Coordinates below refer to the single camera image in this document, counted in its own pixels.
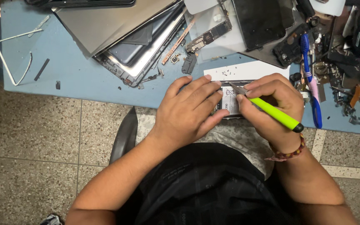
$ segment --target orange flex cable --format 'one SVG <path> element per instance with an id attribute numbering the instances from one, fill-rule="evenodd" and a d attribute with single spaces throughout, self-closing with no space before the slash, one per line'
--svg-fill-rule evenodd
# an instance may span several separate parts
<path id="1" fill-rule="evenodd" d="M 174 51 L 177 49 L 177 47 L 180 45 L 180 43 L 183 41 L 184 37 L 188 34 L 188 31 L 193 27 L 194 23 L 195 23 L 196 18 L 194 17 L 194 19 L 190 22 L 190 24 L 187 26 L 187 28 L 184 30 L 184 32 L 182 33 L 182 35 L 179 37 L 179 39 L 177 40 L 177 42 L 173 45 L 173 47 L 170 49 L 170 51 L 167 53 L 167 55 L 165 56 L 165 58 L 162 60 L 162 64 L 164 65 L 169 58 L 172 56 L 172 54 L 174 53 Z"/>

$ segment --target battery warning symbol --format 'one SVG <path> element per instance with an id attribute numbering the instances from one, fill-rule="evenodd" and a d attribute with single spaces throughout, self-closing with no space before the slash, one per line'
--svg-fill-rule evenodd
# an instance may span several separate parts
<path id="1" fill-rule="evenodd" d="M 229 95 L 235 96 L 235 95 L 234 95 L 234 90 L 228 90 L 228 89 L 226 89 L 226 97 L 229 96 Z"/>

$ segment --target circuit board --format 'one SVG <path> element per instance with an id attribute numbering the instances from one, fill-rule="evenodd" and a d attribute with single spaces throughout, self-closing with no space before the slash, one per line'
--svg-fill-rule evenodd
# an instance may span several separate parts
<path id="1" fill-rule="evenodd" d="M 214 28 L 208 30 L 207 32 L 201 34 L 198 38 L 195 38 L 190 43 L 186 44 L 184 47 L 186 48 L 187 52 L 195 52 L 201 48 L 203 48 L 205 45 L 212 43 L 214 40 L 220 38 L 227 32 L 232 30 L 232 24 L 230 23 L 229 19 L 229 13 L 224 7 L 223 0 L 217 0 L 220 4 L 220 6 L 223 9 L 223 13 L 226 17 L 226 20 L 218 25 L 216 25 Z"/>

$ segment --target black phone screen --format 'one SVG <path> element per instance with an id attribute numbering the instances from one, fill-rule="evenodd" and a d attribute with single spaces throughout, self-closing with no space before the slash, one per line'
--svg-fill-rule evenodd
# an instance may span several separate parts
<path id="1" fill-rule="evenodd" d="M 233 0 L 247 50 L 286 35 L 278 0 Z"/>

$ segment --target black t-shirt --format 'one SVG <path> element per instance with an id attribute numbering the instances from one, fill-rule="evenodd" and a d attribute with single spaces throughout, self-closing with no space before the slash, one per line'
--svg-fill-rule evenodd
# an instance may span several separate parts
<path id="1" fill-rule="evenodd" d="M 235 149 L 217 143 L 183 147 L 150 171 L 123 207 L 118 224 L 293 224 L 264 175 Z"/>

